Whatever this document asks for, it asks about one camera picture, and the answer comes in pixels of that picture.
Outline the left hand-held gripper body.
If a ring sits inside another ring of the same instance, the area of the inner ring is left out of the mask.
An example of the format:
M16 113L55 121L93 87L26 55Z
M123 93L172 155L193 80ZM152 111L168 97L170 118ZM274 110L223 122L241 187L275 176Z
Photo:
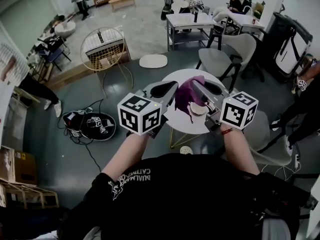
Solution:
M117 104L119 124L131 133L155 138L168 120L164 116L168 105L168 94L160 97L146 90L130 92Z

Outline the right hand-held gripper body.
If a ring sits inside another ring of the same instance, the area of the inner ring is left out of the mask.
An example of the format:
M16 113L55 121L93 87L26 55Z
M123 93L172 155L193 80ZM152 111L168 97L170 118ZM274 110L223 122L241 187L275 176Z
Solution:
M258 99L244 91L233 95L213 95L208 98L210 110L204 125L211 133L221 124L243 130L254 119L258 104Z

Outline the beige ceramic mug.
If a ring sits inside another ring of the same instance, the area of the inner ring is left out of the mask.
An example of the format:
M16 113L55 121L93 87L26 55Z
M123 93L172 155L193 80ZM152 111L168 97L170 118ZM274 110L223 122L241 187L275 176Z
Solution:
M209 112L209 109L207 106L200 106L195 102L191 102L189 106L190 106L190 111L196 116L206 115Z

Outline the purple cloth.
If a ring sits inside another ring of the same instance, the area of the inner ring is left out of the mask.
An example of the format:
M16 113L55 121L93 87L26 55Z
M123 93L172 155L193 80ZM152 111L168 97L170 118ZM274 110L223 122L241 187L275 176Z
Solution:
M193 80L198 82L201 86L204 86L205 84L205 77L203 75L194 76L186 80L175 92L174 105L175 110L179 109L189 116L191 123L193 123L193 119L188 110L189 103L196 103L201 107L205 106L205 103L201 98L197 96L197 93L193 90Z

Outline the person's right forearm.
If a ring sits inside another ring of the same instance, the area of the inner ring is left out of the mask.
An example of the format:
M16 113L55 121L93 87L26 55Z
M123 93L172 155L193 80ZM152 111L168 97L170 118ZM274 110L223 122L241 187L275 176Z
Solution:
M240 129L224 123L220 125L220 130L223 135L227 160L238 170L258 175L260 170L252 156L244 133Z

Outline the person's left forearm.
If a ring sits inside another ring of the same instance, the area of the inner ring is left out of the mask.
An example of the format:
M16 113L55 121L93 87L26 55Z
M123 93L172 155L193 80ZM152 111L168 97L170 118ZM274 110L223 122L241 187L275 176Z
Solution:
M129 135L101 172L116 182L128 168L142 159L149 137L148 134Z

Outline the black round floor tray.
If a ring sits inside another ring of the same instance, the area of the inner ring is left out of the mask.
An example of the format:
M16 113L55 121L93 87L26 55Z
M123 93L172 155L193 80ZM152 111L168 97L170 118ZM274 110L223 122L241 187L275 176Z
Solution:
M84 116L81 126L82 135L94 141L106 141L116 131L115 120L103 112L89 112Z

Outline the white oval floor cushion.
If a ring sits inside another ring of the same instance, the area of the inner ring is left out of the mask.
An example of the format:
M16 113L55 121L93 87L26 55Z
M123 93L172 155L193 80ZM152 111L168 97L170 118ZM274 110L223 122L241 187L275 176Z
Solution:
M168 64L168 58L163 54L147 54L139 59L142 68L158 69Z

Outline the idle hand-held gripper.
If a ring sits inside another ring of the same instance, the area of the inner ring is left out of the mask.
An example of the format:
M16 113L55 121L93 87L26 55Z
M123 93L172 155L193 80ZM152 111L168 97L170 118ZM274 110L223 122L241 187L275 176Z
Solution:
M113 126L109 119L101 119L100 117L91 117L86 123L90 128L98 128L101 134L108 133L107 127Z

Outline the white table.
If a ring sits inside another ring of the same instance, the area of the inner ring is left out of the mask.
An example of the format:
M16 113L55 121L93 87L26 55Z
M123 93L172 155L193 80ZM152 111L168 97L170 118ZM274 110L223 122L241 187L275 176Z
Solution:
M258 35L265 33L265 27L251 15L228 12L222 35L237 36L243 33Z

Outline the person's black printed shirt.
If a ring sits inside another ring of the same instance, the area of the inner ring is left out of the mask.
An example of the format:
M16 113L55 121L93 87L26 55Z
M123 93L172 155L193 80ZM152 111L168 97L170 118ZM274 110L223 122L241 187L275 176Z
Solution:
M262 240L274 220L294 240L311 194L269 173L240 171L209 154L143 159L116 180L100 173L58 230L59 240Z

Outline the wooden coffee table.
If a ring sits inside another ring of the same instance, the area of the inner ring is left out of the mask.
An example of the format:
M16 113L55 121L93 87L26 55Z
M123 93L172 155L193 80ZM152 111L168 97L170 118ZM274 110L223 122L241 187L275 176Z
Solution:
M127 7L127 6L135 6L136 7L135 0L110 0L108 3L111 5L111 9L113 12L115 12L118 9Z

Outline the blue metal chair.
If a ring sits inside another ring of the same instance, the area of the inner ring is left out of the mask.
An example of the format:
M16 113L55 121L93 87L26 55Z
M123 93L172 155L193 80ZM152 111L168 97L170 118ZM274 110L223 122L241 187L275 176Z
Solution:
M72 61L65 51L61 48L61 46L67 47L64 39L60 36L50 36L46 39L38 38L37 41L40 44L35 48L36 53L42 57L46 63L53 64L58 68L58 70L62 71L60 67L57 65L56 60L63 55L70 62Z

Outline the brown cardboard box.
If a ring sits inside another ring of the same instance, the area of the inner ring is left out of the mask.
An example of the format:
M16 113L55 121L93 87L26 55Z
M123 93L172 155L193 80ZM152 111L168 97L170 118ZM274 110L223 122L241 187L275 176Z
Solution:
M37 185L36 158L32 154L15 150L13 164L15 183Z

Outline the pale cardboard box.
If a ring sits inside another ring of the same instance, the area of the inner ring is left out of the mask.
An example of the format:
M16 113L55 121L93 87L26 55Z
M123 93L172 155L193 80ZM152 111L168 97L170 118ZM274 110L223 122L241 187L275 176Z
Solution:
M0 180L14 181L14 150L5 146L0 147Z

